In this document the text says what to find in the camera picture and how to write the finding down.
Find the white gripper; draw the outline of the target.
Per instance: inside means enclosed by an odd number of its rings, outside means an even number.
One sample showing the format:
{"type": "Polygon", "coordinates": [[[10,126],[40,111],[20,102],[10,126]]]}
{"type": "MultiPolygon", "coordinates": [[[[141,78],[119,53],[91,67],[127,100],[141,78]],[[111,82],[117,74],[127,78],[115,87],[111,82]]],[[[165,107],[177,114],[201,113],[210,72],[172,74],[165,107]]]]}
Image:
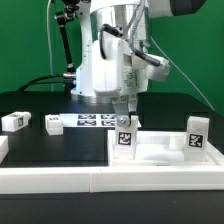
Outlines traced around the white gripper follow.
{"type": "Polygon", "coordinates": [[[99,41],[92,45],[92,85],[98,96],[116,96],[112,105],[116,114],[117,125],[122,128],[130,126],[128,97],[144,92],[148,81],[144,69],[135,69],[131,61],[128,43],[109,38],[103,43],[106,58],[100,54],[99,41]]]}

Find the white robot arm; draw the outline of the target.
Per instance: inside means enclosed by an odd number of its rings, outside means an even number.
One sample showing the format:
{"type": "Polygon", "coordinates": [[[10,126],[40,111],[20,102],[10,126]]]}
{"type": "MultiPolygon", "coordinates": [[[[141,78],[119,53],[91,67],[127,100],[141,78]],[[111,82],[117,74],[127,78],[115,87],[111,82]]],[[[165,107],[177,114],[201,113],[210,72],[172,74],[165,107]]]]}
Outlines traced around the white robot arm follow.
{"type": "Polygon", "coordinates": [[[169,60],[152,55],[152,18],[194,14],[207,0],[81,0],[78,19],[82,62],[72,93],[91,103],[112,103],[117,125],[127,128],[137,94],[149,80],[163,81],[169,60]]]}

